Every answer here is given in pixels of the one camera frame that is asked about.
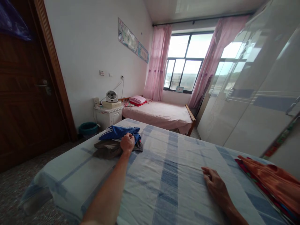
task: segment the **bed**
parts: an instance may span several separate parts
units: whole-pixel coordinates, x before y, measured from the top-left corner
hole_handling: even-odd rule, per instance
[[[132,119],[144,151],[130,156],[117,224],[227,224],[208,193],[201,166],[218,171],[234,205],[249,224],[285,224],[234,161],[249,155]],[[53,198],[71,224],[79,224],[117,159],[92,156],[98,134],[51,160],[32,180],[20,208],[33,215]],[[270,163],[250,156],[261,163]]]
[[[129,98],[121,98],[124,105]],[[196,119],[188,105],[180,106],[165,102],[152,101],[139,107],[124,107],[122,116],[134,119],[166,130],[178,129],[180,134],[191,135]]]

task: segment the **purple bag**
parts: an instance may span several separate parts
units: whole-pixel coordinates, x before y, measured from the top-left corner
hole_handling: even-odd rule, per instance
[[[9,0],[0,0],[0,32],[25,41],[32,40],[28,27]]]

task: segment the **ceiling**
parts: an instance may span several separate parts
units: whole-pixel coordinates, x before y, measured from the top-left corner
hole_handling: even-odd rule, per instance
[[[253,12],[267,0],[144,0],[154,24]]]

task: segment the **curtain rod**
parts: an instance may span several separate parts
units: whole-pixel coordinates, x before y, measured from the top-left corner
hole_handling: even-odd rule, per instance
[[[169,23],[160,23],[160,24],[152,24],[152,26],[160,26],[160,25],[167,25],[167,24],[174,24],[174,23],[186,23],[186,22],[193,22],[195,21],[201,21],[201,20],[210,20],[210,19],[221,19],[221,18],[227,18],[227,17],[238,17],[238,16],[247,16],[247,15],[253,15],[256,11],[253,12],[247,12],[247,13],[241,13],[241,14],[232,14],[232,15],[224,15],[224,16],[213,16],[213,17],[206,17],[206,18],[200,18],[200,19],[190,19],[185,21],[178,21],[178,22],[169,22]]]

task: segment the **teal trash can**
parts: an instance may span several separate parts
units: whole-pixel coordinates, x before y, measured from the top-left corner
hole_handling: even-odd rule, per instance
[[[98,134],[98,125],[95,122],[86,122],[80,125],[78,131],[87,140]]]

